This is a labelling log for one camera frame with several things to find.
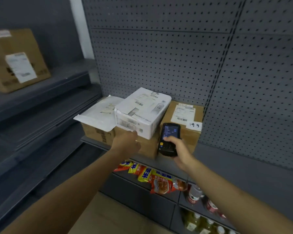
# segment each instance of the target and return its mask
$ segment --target plastic bottle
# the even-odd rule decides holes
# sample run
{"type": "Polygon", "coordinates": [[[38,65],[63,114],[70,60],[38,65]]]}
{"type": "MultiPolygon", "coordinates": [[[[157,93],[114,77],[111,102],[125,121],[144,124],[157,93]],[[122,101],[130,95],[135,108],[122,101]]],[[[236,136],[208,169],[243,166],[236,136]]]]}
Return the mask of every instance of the plastic bottle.
{"type": "Polygon", "coordinates": [[[188,202],[195,204],[203,194],[203,191],[196,185],[192,185],[189,190],[189,195],[187,197],[188,202]]]}
{"type": "Polygon", "coordinates": [[[217,234],[225,234],[225,229],[222,226],[218,226],[216,231],[217,234]]]}
{"type": "Polygon", "coordinates": [[[184,217],[183,222],[184,222],[185,228],[192,232],[199,227],[200,221],[201,221],[201,215],[199,215],[198,213],[188,211],[184,217]]]}
{"type": "Polygon", "coordinates": [[[206,219],[205,222],[198,228],[199,234],[209,234],[213,230],[214,221],[206,219]]]}

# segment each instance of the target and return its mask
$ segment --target bottle cap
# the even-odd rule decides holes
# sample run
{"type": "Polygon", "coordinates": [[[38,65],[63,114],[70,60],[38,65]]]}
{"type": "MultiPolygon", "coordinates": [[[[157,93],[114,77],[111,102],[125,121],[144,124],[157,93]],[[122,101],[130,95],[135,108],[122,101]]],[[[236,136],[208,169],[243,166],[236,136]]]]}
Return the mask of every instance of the bottle cap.
{"type": "Polygon", "coordinates": [[[198,213],[194,213],[195,218],[200,218],[201,215],[199,215],[198,213]]]}
{"type": "Polygon", "coordinates": [[[209,224],[213,224],[213,223],[214,223],[214,221],[213,221],[213,220],[210,220],[210,219],[207,219],[207,222],[208,222],[209,224]]]}
{"type": "Polygon", "coordinates": [[[222,226],[218,226],[218,227],[217,227],[217,232],[218,232],[219,234],[225,234],[225,229],[224,229],[222,226]]]}

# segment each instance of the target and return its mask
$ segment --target barcode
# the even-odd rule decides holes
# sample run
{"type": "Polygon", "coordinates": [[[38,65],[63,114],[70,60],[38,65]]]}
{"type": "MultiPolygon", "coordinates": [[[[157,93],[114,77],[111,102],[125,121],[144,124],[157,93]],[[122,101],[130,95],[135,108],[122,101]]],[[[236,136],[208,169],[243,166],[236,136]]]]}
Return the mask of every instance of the barcode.
{"type": "Polygon", "coordinates": [[[180,121],[187,121],[188,119],[184,119],[184,118],[180,118],[180,117],[177,117],[178,120],[180,121]]]}
{"type": "Polygon", "coordinates": [[[30,75],[30,73],[29,73],[29,72],[27,72],[27,73],[24,73],[24,74],[21,74],[21,76],[22,76],[22,77],[25,77],[25,76],[28,76],[28,75],[30,75]]]}
{"type": "Polygon", "coordinates": [[[135,103],[136,103],[136,104],[139,104],[140,106],[143,106],[143,104],[140,103],[140,102],[138,102],[138,101],[136,101],[135,103]]]}

